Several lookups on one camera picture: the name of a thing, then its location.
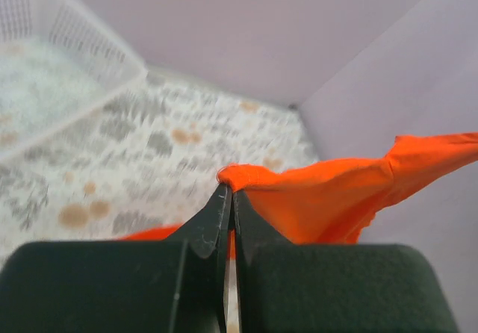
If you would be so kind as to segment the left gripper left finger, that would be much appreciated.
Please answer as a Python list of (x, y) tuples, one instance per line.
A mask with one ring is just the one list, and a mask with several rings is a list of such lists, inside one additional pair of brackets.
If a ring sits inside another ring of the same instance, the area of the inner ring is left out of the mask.
[(231, 189), (163, 240), (32, 242), (1, 269), (3, 332), (224, 332)]

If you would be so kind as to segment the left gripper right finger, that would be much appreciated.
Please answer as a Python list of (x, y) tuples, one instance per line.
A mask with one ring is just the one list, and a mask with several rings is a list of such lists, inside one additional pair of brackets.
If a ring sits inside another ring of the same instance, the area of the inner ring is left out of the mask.
[(242, 332), (457, 332), (428, 260), (404, 245), (294, 244), (233, 196)]

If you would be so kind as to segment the orange t-shirt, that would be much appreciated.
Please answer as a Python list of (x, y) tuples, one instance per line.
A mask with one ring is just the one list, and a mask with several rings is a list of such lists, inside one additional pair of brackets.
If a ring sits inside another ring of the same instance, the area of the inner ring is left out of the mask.
[(477, 161), (477, 133), (398, 136), (382, 158), (342, 158), (275, 173), (230, 164), (217, 179), (293, 243), (355, 244), (376, 213)]

